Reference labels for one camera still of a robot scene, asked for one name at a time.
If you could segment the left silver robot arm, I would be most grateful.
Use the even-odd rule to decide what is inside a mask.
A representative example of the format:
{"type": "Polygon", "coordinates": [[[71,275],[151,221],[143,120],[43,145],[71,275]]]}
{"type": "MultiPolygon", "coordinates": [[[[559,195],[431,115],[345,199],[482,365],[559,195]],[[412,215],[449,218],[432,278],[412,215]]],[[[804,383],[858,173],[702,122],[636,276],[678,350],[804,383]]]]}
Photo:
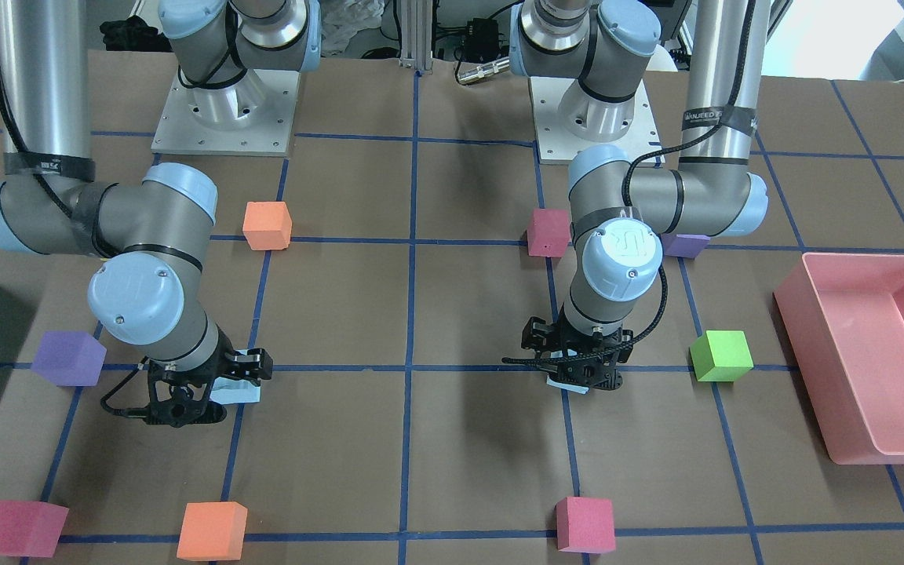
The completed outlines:
{"type": "Polygon", "coordinates": [[[655,48],[660,22],[639,1],[524,1],[512,10],[513,74],[568,78],[564,115],[592,141],[568,165],[574,278],[553,323],[525,324],[509,359],[559,386],[614,390],[621,364],[643,339],[624,327],[639,297],[668,297],[661,235],[742,236],[767,214],[767,186],[749,172],[758,86],[771,4],[702,1],[696,20],[682,141],[628,157],[589,127],[608,112],[628,118],[655,48]]]}

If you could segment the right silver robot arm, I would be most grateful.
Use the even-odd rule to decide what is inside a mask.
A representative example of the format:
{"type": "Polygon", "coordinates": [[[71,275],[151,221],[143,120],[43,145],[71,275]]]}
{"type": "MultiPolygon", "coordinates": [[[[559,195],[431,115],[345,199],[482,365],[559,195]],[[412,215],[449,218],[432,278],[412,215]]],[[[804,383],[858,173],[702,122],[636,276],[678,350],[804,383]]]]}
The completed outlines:
{"type": "MultiPolygon", "coordinates": [[[[314,71],[322,53],[316,1],[162,1],[162,32],[178,60],[173,89],[190,132],[245,138],[276,126],[249,154],[282,151],[290,115],[259,71],[314,71]]],[[[197,298],[216,223],[217,189],[179,163],[139,184],[96,179],[89,128],[89,55],[82,1],[0,1],[0,250],[100,258],[87,303],[139,348],[148,404],[109,414],[147,425],[212,425],[216,379],[253,388],[272,376],[265,350],[238,350],[197,298]]]]}

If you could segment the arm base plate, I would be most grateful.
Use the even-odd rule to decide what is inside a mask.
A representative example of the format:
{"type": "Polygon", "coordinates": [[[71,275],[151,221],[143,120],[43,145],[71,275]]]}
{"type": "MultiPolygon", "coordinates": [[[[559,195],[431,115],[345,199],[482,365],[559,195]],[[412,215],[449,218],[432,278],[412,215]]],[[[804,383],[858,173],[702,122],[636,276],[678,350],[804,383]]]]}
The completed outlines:
{"type": "MultiPolygon", "coordinates": [[[[539,162],[542,164],[566,165],[575,155],[588,149],[596,140],[587,140],[575,135],[578,126],[587,126],[588,119],[574,115],[566,118],[560,110],[566,91],[575,81],[567,78],[549,78],[548,76],[532,76],[530,78],[530,98],[532,118],[539,149],[539,162]]],[[[631,119],[618,122],[624,135],[610,144],[622,149],[628,157],[635,158],[649,151],[659,150],[661,141],[658,128],[648,99],[645,83],[638,85],[633,99],[631,119]]]]}
{"type": "Polygon", "coordinates": [[[301,74],[250,69],[226,89],[173,79],[151,149],[165,155],[286,157],[301,74]]]}

